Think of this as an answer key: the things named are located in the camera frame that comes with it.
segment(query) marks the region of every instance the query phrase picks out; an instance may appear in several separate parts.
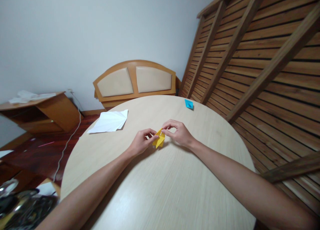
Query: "yellow origami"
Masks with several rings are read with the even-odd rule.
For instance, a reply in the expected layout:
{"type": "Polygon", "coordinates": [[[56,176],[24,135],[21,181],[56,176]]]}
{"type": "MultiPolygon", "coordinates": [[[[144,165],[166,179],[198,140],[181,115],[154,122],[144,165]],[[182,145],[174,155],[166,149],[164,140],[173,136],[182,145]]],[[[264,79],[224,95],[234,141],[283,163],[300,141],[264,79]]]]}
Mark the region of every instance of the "yellow origami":
{"type": "Polygon", "coordinates": [[[166,137],[166,135],[164,135],[164,133],[162,133],[161,130],[162,130],[162,128],[156,133],[156,135],[158,135],[159,138],[156,139],[152,144],[153,146],[156,146],[156,148],[158,148],[159,146],[160,147],[163,146],[164,138],[166,137]]]}

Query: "white paper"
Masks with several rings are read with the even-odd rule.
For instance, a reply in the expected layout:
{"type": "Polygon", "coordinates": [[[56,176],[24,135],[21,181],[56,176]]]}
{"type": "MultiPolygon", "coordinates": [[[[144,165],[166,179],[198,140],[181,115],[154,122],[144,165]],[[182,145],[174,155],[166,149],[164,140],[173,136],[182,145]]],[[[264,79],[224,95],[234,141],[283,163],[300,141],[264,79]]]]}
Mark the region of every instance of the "white paper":
{"type": "Polygon", "coordinates": [[[37,188],[40,190],[39,194],[44,196],[51,196],[56,191],[51,182],[41,184],[37,188]]]}
{"type": "Polygon", "coordinates": [[[128,110],[122,112],[102,112],[99,120],[88,133],[114,132],[121,129],[128,117],[128,110]]]}
{"type": "Polygon", "coordinates": [[[13,150],[4,150],[4,151],[0,151],[0,158],[4,157],[5,155],[9,154],[13,152],[13,150]]]}
{"type": "Polygon", "coordinates": [[[25,90],[18,92],[18,97],[9,100],[9,103],[27,103],[30,101],[36,101],[44,98],[54,97],[56,93],[34,94],[25,90]]]}

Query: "wooden table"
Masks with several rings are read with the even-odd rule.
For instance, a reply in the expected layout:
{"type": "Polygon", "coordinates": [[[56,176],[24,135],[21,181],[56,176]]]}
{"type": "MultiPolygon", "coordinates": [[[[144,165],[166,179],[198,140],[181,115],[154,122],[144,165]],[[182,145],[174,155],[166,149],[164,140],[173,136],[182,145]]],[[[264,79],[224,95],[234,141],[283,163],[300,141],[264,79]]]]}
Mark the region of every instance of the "wooden table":
{"type": "MultiPolygon", "coordinates": [[[[184,98],[159,95],[114,107],[111,111],[129,110],[123,130],[81,136],[64,171],[62,198],[125,151],[138,130],[158,131],[168,119],[184,122],[196,139],[254,171],[232,126],[208,107],[193,104],[190,110],[184,98]]],[[[195,155],[166,137],[163,148],[151,147],[126,168],[85,229],[253,229],[254,223],[195,155]]]]}
{"type": "Polygon", "coordinates": [[[79,123],[79,112],[64,93],[27,103],[6,102],[0,104],[0,113],[31,134],[67,133],[79,123]]]}

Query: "blue origami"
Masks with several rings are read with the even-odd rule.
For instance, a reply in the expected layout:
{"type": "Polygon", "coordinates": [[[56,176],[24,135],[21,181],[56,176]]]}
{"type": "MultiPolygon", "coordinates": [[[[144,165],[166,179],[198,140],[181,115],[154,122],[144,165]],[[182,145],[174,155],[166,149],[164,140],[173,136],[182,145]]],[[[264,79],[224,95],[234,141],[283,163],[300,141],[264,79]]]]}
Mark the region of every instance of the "blue origami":
{"type": "Polygon", "coordinates": [[[185,99],[184,101],[186,102],[186,107],[187,108],[193,109],[193,102],[191,102],[191,101],[189,101],[187,99],[185,99]]]}

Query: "wooden headboard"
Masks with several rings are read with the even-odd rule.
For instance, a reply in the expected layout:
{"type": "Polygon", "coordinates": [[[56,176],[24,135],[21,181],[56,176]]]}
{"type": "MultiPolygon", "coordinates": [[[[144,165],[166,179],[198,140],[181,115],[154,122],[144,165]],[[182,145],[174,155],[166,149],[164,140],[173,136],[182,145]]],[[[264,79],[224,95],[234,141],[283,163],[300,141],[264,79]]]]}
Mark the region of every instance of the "wooden headboard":
{"type": "Polygon", "coordinates": [[[155,62],[131,60],[112,66],[93,85],[102,105],[114,107],[138,97],[175,95],[176,73],[155,62]]]}

